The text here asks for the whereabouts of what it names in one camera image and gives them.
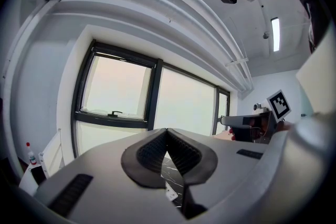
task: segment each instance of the window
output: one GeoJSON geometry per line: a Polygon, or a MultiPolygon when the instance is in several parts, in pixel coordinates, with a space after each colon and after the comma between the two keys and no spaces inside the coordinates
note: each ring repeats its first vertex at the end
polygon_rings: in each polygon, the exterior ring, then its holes
{"type": "Polygon", "coordinates": [[[220,134],[222,131],[227,130],[227,127],[222,125],[220,122],[222,116],[229,116],[229,92],[217,87],[216,89],[216,104],[215,117],[217,121],[214,123],[213,135],[220,134]]]}
{"type": "Polygon", "coordinates": [[[171,127],[211,135],[215,89],[164,67],[154,128],[171,127]]]}
{"type": "Polygon", "coordinates": [[[158,128],[220,133],[229,93],[161,59],[96,42],[82,62],[72,100],[77,157],[87,150],[158,128]]]}

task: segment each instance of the fluorescent light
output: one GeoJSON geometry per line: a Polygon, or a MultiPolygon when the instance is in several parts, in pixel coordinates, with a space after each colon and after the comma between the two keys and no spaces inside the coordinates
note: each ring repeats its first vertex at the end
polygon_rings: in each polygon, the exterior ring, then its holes
{"type": "Polygon", "coordinates": [[[273,28],[273,51],[280,49],[280,21],[279,18],[273,18],[271,20],[273,28]]]}

